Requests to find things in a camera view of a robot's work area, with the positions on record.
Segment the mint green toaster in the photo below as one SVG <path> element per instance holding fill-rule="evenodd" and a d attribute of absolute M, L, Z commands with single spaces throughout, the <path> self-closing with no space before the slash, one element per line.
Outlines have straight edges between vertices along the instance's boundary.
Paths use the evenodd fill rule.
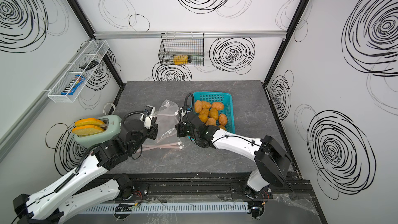
<path fill-rule="evenodd" d="M 108 115 L 100 118 L 86 118 L 75 122 L 72 129 L 75 141 L 85 148 L 112 140 L 119 135 L 121 118 Z"/>

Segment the potato right middle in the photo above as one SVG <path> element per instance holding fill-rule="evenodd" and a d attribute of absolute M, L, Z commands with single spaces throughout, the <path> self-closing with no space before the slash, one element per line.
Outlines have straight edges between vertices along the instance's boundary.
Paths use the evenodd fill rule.
<path fill-rule="evenodd" d="M 219 125 L 226 126 L 228 123 L 228 118 L 225 114 L 220 114 L 218 117 Z"/>

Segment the yellow item in basket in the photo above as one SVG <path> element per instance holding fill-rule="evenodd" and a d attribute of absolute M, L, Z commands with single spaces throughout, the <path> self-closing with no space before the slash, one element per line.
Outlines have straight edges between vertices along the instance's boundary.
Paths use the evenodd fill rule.
<path fill-rule="evenodd" d="M 186 65 L 189 64 L 190 57 L 188 55 L 178 55 L 178 56 L 173 56 L 173 64 L 174 65 Z"/>

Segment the teal plastic basket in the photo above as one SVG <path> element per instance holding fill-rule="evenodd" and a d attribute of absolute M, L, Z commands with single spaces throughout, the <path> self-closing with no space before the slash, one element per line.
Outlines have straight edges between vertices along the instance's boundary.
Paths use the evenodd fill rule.
<path fill-rule="evenodd" d="M 229 93 L 197 91 L 193 93 L 195 124 L 216 125 L 235 133 L 232 96 Z"/>

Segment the clear zipper bag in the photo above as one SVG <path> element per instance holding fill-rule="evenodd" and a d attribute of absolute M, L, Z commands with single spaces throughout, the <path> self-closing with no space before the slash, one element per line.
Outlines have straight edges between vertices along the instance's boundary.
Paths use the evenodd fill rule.
<path fill-rule="evenodd" d="M 143 151 L 154 149 L 182 150 L 183 143 L 177 137 L 175 125 L 178 123 L 179 107 L 176 103 L 165 100 L 155 113 L 156 123 L 159 125 L 155 140 L 147 139 L 143 144 Z"/>

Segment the black remote control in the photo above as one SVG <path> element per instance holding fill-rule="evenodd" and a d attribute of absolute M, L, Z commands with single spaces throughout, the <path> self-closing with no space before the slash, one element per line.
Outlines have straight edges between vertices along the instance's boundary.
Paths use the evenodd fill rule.
<path fill-rule="evenodd" d="M 86 64 L 79 66 L 79 68 L 83 71 L 89 71 L 89 70 L 95 68 L 98 64 L 99 64 L 98 61 L 92 60 L 91 62 L 88 62 Z"/>

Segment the potato bottom left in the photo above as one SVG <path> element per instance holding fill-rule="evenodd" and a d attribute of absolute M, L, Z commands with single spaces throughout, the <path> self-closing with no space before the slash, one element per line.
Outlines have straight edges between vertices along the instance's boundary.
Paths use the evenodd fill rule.
<path fill-rule="evenodd" d="M 206 121 L 206 123 L 205 123 L 207 126 L 210 126 L 210 125 L 212 125 L 212 126 L 216 126 L 217 125 L 217 121 L 216 121 L 216 119 L 215 118 L 208 118 L 207 119 L 207 121 Z"/>

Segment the potato large middle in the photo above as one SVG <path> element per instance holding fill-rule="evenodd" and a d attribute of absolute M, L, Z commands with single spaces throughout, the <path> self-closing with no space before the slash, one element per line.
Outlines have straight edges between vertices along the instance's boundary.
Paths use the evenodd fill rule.
<path fill-rule="evenodd" d="M 208 116 L 206 114 L 199 114 L 198 117 L 203 123 L 206 123 L 208 120 Z"/>

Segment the potato bagged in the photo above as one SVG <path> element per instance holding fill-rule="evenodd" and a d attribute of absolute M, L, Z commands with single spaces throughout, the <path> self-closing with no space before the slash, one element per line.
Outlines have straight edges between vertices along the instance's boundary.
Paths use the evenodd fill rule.
<path fill-rule="evenodd" d="M 200 111 L 200 113 L 199 113 L 200 115 L 206 115 L 206 116 L 209 116 L 209 109 L 207 109 L 207 108 L 203 108 L 201 111 Z"/>
<path fill-rule="evenodd" d="M 203 109 L 203 103 L 202 103 L 202 101 L 197 100 L 197 101 L 195 102 L 195 104 L 194 104 L 194 111 L 195 111 L 196 113 L 200 113 L 200 112 L 202 111 L 202 109 Z"/>
<path fill-rule="evenodd" d="M 202 107 L 209 110 L 211 108 L 211 104 L 207 101 L 202 101 Z"/>

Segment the toast slice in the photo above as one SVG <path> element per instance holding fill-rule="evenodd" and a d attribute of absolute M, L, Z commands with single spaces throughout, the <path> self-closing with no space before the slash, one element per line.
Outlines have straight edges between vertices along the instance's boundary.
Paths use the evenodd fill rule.
<path fill-rule="evenodd" d="M 75 127 L 82 127 L 86 125 L 94 125 L 94 126 L 100 126 L 104 125 L 105 123 L 99 119 L 96 118 L 86 118 L 86 119 L 81 119 L 75 122 Z"/>
<path fill-rule="evenodd" d="M 82 127 L 75 127 L 72 129 L 72 132 L 77 136 L 88 136 L 94 135 L 104 132 L 105 130 L 102 127 L 94 126 L 94 125 L 86 125 Z"/>

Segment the lower toast slice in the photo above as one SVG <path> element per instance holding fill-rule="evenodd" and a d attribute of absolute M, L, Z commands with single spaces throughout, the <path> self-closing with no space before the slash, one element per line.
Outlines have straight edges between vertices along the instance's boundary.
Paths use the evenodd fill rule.
<path fill-rule="evenodd" d="M 102 127 L 94 126 L 94 125 L 86 125 L 82 127 L 75 127 L 72 129 L 72 132 L 77 136 L 88 136 L 94 135 L 104 132 L 105 130 Z"/>

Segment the potato top right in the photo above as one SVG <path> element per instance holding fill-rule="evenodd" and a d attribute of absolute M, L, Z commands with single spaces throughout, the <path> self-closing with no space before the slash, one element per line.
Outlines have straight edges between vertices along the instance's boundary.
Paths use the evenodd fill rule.
<path fill-rule="evenodd" d="M 218 110 L 218 111 L 222 111 L 225 108 L 225 106 L 224 106 L 224 104 L 222 102 L 213 102 L 211 104 L 211 107 L 216 109 L 216 110 Z"/>

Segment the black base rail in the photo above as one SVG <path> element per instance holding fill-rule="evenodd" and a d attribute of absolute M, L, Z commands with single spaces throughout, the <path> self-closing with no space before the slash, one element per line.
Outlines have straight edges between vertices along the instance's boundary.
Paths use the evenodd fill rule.
<path fill-rule="evenodd" d="M 229 173 L 141 173 L 126 174 L 136 191 L 141 192 L 144 199 L 157 195 L 225 195 L 232 199 L 244 197 L 249 172 Z M 116 173 L 105 174 L 88 183 L 85 190 L 99 186 L 116 176 Z M 314 189 L 308 180 L 288 176 L 288 186 L 268 186 L 263 190 L 271 190 L 272 194 L 308 194 L 315 197 Z"/>

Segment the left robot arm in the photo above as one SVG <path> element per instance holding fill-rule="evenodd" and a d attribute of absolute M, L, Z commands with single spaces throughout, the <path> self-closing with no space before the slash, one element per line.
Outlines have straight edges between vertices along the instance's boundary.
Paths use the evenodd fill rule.
<path fill-rule="evenodd" d="M 155 118 L 135 119 L 127 124 L 121 136 L 88 148 L 77 167 L 60 179 L 32 194 L 21 194 L 13 200 L 16 224 L 63 224 L 88 208 L 115 199 L 126 200 L 136 194 L 125 174 L 81 192 L 94 179 L 104 175 L 129 156 L 142 150 L 145 140 L 154 140 L 158 124 Z"/>

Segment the blue candy packet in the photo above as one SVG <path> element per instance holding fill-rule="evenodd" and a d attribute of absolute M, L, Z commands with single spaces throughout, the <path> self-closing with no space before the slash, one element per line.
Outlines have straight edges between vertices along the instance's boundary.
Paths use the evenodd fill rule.
<path fill-rule="evenodd" d="M 61 92 L 61 95 L 73 95 L 78 87 L 86 80 L 82 75 L 75 75 L 75 77 L 70 81 L 70 83 Z"/>

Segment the potato centre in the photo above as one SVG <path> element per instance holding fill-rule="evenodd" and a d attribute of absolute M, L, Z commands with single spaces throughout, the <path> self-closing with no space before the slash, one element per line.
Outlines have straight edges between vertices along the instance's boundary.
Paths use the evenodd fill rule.
<path fill-rule="evenodd" d="M 219 112 L 216 108 L 211 108 L 209 110 L 209 118 L 213 118 L 215 121 L 219 118 Z"/>

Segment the upper toast slice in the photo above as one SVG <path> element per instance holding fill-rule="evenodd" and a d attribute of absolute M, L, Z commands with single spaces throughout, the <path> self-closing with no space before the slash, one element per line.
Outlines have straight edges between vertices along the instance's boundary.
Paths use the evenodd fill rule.
<path fill-rule="evenodd" d="M 99 119 L 96 118 L 86 118 L 86 119 L 81 119 L 75 122 L 75 127 L 82 127 L 86 125 L 94 125 L 94 126 L 100 126 L 104 125 L 105 123 Z"/>

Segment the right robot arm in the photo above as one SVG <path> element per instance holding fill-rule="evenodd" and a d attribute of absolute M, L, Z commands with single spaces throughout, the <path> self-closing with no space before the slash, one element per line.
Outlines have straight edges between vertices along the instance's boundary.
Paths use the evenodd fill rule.
<path fill-rule="evenodd" d="M 271 136 L 262 139 L 233 134 L 215 125 L 206 125 L 193 112 L 178 114 L 177 136 L 188 137 L 199 147 L 223 149 L 253 161 L 257 169 L 252 171 L 246 185 L 259 192 L 272 185 L 282 187 L 291 166 L 291 157 Z"/>

